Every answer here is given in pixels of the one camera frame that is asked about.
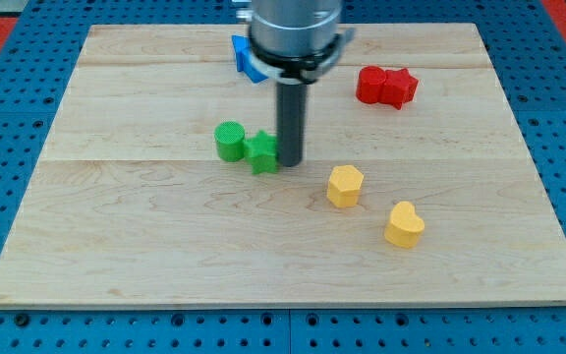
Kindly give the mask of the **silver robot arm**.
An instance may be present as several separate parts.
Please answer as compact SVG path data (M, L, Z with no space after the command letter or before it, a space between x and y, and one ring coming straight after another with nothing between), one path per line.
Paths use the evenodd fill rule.
M311 85L342 57L356 30L340 26L341 0L251 0L236 17L248 25L250 63L282 85Z

